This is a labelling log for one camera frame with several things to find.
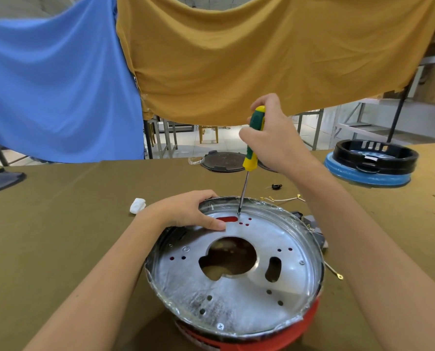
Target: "person's left hand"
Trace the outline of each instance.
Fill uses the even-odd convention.
[[[175,195],[152,204],[166,219],[167,226],[198,225],[212,230],[224,230],[225,223],[201,213],[200,203],[208,198],[217,197],[213,190],[191,191]]]

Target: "yellow cloth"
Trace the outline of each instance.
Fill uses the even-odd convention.
[[[118,0],[117,34],[145,118],[238,125],[275,92],[286,115],[409,81],[435,30],[435,0],[252,0],[227,11]]]

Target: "brown table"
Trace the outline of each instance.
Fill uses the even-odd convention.
[[[421,157],[407,186],[343,185],[435,280],[435,144],[414,148]],[[320,160],[326,154],[314,152]],[[128,210],[136,197],[152,203],[206,188],[220,195],[239,195],[245,177],[244,172],[212,173],[188,165],[186,159],[11,170],[26,172],[27,179],[0,192],[0,351],[23,348],[131,222]],[[283,188],[266,189],[272,183],[282,183]],[[297,193],[284,177],[261,168],[252,172],[247,187],[251,197],[284,199]],[[309,214],[301,201],[283,207]],[[329,253],[326,260],[336,268]],[[194,350],[162,311],[143,276],[130,302],[119,344],[124,345],[140,330],[128,350]],[[303,347],[287,349],[380,350],[347,282],[331,273],[303,343]]]

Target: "black pole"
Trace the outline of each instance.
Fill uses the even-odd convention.
[[[6,160],[6,157],[5,157],[4,154],[3,154],[3,150],[1,150],[1,146],[0,146],[0,161],[1,161],[1,164],[2,164],[3,166],[9,166],[9,163],[8,163],[8,161]]]
[[[413,80],[414,77],[411,79],[411,81],[407,84],[407,86],[404,88],[403,92],[401,93],[400,102],[398,103],[398,107],[396,107],[395,117],[393,118],[392,126],[388,134],[388,138],[386,139],[387,143],[391,143],[392,141],[393,134],[395,133],[395,129],[396,129],[396,124],[398,123],[398,118],[400,117],[401,110],[403,109],[404,101],[408,97],[409,89],[411,88]]]
[[[143,123],[144,123],[144,134],[146,134],[146,143],[148,145],[149,159],[152,159],[152,144],[151,144],[151,135],[149,133],[149,122],[143,120]]]

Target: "white tissue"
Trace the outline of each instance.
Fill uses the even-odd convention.
[[[130,212],[133,214],[138,214],[138,212],[142,211],[145,207],[146,207],[146,200],[142,198],[136,198],[130,207]]]

